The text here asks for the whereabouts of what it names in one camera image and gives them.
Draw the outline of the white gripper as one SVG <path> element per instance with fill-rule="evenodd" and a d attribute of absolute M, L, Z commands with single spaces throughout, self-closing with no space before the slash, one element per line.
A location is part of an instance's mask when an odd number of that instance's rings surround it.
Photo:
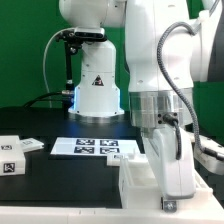
<path fill-rule="evenodd" d="M 180 129 L 182 150 L 177 159 L 174 128 L 165 125 L 163 128 L 143 131 L 141 135 L 146 157 L 164 197 L 161 198 L 161 208 L 165 212 L 176 212 L 175 200 L 192 198 L 196 192 L 190 137 Z"/>

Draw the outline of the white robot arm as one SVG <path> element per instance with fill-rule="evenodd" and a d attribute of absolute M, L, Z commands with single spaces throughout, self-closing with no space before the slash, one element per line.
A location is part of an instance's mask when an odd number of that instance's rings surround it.
<path fill-rule="evenodd" d="M 196 196 L 193 157 L 224 156 L 204 147 L 192 105 L 195 80 L 205 81 L 222 0 L 202 0 L 197 19 L 186 0 L 60 0 L 63 18 L 76 37 L 87 39 L 112 24 L 109 10 L 121 6 L 125 57 L 130 74 L 132 124 L 141 129 L 145 154 L 161 191 L 161 207 L 177 210 Z"/>

